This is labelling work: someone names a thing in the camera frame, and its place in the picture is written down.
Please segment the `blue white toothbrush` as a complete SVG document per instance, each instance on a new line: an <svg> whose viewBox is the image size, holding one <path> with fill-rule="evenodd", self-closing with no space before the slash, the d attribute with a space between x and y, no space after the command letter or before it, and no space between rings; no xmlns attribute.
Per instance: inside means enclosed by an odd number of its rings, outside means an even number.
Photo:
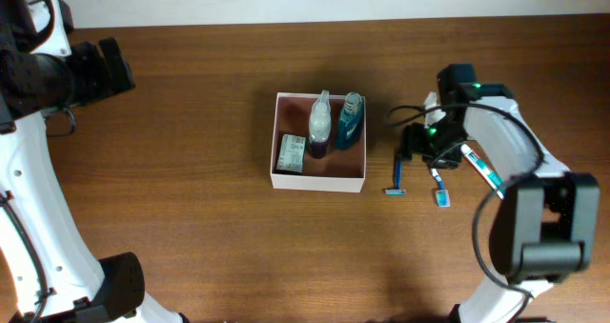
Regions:
<svg viewBox="0 0 610 323"><path fill-rule="evenodd" d="M438 189L435 192L435 198L437 205L441 208L449 208L451 206L451 200L448 190L446 189L444 182L439 175L437 169L430 169L430 173L437 182Z"/></svg>

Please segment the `blue disposable razor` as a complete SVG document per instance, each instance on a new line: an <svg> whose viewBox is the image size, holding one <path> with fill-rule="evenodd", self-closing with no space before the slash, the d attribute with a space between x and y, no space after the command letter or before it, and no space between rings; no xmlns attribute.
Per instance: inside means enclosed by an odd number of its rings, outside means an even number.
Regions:
<svg viewBox="0 0 610 323"><path fill-rule="evenodd" d="M386 195L404 196L406 194L406 191L401 187L402 170L402 163L400 161L396 161L393 171L393 187L384 190Z"/></svg>

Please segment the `white teal toothpaste tube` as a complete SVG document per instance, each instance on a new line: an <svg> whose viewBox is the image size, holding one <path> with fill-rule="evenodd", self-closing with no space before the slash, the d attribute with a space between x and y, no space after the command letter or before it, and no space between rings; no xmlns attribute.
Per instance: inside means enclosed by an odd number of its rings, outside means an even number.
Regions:
<svg viewBox="0 0 610 323"><path fill-rule="evenodd" d="M499 175L468 145L462 144L460 146L460 151L470 165L487 182L490 188L495 191L497 197L503 200L504 192L498 189L503 184Z"/></svg>

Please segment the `teal mouthwash bottle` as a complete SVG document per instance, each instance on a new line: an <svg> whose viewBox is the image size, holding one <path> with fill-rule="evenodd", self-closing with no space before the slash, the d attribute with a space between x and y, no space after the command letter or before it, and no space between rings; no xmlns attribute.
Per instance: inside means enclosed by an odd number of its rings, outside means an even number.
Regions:
<svg viewBox="0 0 610 323"><path fill-rule="evenodd" d="M339 150L350 149L361 134L361 119L364 100L357 92L349 92L344 100L337 123L335 147Z"/></svg>

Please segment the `clear purple spray bottle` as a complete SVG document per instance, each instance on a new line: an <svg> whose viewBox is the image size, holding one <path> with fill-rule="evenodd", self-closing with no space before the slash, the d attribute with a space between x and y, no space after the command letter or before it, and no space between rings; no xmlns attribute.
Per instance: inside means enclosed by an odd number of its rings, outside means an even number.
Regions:
<svg viewBox="0 0 610 323"><path fill-rule="evenodd" d="M329 148L332 127L330 93L323 91L312 105L309 118L309 149L315 159L323 158Z"/></svg>

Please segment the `green white soap box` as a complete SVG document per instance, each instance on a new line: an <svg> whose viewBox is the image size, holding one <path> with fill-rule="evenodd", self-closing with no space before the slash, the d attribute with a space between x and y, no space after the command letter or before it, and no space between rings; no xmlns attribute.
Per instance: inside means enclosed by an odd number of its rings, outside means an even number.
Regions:
<svg viewBox="0 0 610 323"><path fill-rule="evenodd" d="M303 172L306 138L284 134L281 139L275 169L282 172Z"/></svg>

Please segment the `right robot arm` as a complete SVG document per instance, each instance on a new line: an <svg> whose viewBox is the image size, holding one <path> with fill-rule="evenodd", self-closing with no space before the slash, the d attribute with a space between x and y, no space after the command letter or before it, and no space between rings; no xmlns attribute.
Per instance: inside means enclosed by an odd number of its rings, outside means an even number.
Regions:
<svg viewBox="0 0 610 323"><path fill-rule="evenodd" d="M471 64L437 74L437 92L402 128L396 161L416 154L430 169L454 169L475 141L492 165L491 191L475 210L472 243L485 277L450 322L519 322L527 306L570 274L588 269L600 202L590 173L571 172L546 150L501 83L478 81Z"/></svg>

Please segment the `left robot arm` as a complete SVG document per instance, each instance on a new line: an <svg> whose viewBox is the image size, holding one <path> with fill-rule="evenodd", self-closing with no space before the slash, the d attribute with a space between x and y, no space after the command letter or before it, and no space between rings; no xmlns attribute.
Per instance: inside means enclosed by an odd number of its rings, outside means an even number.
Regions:
<svg viewBox="0 0 610 323"><path fill-rule="evenodd" d="M146 292L132 252L97 259L71 216L46 119L135 86L113 38L70 50L1 51L1 251L17 296L15 322L184 322Z"/></svg>

